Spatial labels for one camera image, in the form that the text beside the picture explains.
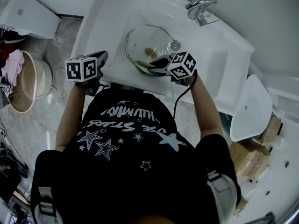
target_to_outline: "person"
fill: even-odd
[[[191,92],[201,137],[195,148],[177,131],[166,106],[148,93],[104,89],[82,121],[86,89],[75,85],[56,150],[36,160],[36,223],[228,221],[241,198],[234,165],[199,76]]]

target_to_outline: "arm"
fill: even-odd
[[[194,76],[187,78],[187,80],[189,84],[192,84]],[[191,93],[200,129],[200,137],[203,138],[214,133],[223,136],[218,111],[199,76],[197,76],[197,80],[191,89]]]
[[[55,150],[62,152],[79,132],[85,94],[86,89],[73,86],[58,127]]]

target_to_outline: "faucet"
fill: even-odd
[[[192,20],[197,18],[199,25],[202,27],[209,24],[203,16],[204,11],[215,5],[217,0],[195,0],[185,5],[188,10],[188,17]]]

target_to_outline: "black t-shirt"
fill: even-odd
[[[103,90],[66,149],[37,158],[32,201],[37,186],[51,186],[64,223],[131,223],[146,215],[217,223],[207,169],[236,183],[222,136],[206,136],[194,148],[153,95]]]

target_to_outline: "pink cloth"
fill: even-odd
[[[6,73],[8,76],[8,82],[14,86],[17,85],[17,76],[22,70],[22,65],[25,62],[23,52],[19,49],[9,54],[9,58],[6,60],[5,66],[2,70],[2,78],[5,77]]]

